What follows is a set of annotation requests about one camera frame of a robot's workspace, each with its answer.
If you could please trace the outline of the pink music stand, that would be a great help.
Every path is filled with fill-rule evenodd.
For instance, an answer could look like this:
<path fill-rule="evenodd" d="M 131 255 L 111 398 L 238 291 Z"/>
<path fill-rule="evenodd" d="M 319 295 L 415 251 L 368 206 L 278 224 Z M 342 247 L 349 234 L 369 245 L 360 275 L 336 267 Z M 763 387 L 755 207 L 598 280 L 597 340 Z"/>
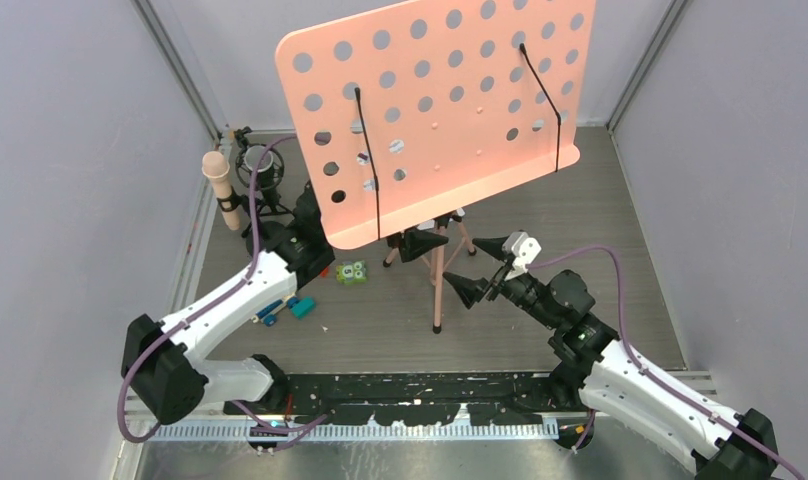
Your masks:
<path fill-rule="evenodd" d="M 557 172 L 592 1 L 406 1 L 285 35 L 276 69 L 329 243 L 355 249 Z"/>

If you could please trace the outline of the black round-base microphone stand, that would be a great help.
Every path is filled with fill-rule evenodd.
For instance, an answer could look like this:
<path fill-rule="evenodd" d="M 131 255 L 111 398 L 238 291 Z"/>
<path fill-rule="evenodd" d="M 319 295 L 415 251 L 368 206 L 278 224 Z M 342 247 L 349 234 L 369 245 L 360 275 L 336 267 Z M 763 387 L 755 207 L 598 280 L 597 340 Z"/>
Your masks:
<path fill-rule="evenodd" d="M 255 224 L 259 220 L 256 210 L 252 207 L 252 199 L 247 194 L 238 194 L 232 191 L 227 197 L 216 197 L 218 209 L 229 230 L 240 228 L 240 213 L 243 212 L 249 219 L 242 230 L 240 237 L 245 241 L 249 256 L 257 252 Z"/>

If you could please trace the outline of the pink foam microphone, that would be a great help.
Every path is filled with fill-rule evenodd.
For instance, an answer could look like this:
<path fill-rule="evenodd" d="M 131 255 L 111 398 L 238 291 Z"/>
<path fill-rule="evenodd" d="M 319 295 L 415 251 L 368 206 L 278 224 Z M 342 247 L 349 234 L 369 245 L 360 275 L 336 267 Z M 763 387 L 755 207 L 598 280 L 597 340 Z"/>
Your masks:
<path fill-rule="evenodd" d="M 238 230 L 241 226 L 239 209 L 242 200 L 229 179 L 228 160 L 219 151 L 207 152 L 202 158 L 202 173 L 209 181 L 226 226 L 230 230 Z"/>

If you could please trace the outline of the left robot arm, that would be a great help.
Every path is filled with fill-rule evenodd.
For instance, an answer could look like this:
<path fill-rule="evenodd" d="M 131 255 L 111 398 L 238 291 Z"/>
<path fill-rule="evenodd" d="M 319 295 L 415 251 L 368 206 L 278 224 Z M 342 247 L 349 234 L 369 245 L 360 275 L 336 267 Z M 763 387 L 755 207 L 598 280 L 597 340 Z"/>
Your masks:
<path fill-rule="evenodd" d="M 154 320 L 143 314 L 127 329 L 117 415 L 133 392 L 161 425 L 201 404 L 247 401 L 264 414 L 286 402 L 285 373 L 269 357 L 210 359 L 210 353 L 262 310 L 315 280 L 335 260 L 321 225 L 315 192 L 305 185 L 292 220 L 262 222 L 251 239 L 250 264 L 201 299 Z"/>

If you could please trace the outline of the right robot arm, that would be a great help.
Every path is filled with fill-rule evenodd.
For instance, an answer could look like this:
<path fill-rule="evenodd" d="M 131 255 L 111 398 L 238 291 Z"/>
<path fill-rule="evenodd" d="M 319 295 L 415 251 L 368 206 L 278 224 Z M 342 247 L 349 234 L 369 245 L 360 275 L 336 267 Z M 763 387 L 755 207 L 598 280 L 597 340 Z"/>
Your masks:
<path fill-rule="evenodd" d="M 444 272 L 466 308 L 503 297 L 551 330 L 560 363 L 551 397 L 564 410 L 583 405 L 655 443 L 697 479 L 769 479 L 782 459 L 772 422 L 761 412 L 740 413 L 698 393 L 640 354 L 626 338 L 624 313 L 612 328 L 593 312 L 595 300 L 569 269 L 543 282 L 532 270 L 541 247 L 524 231 L 477 238 L 500 261 L 489 278 Z"/>

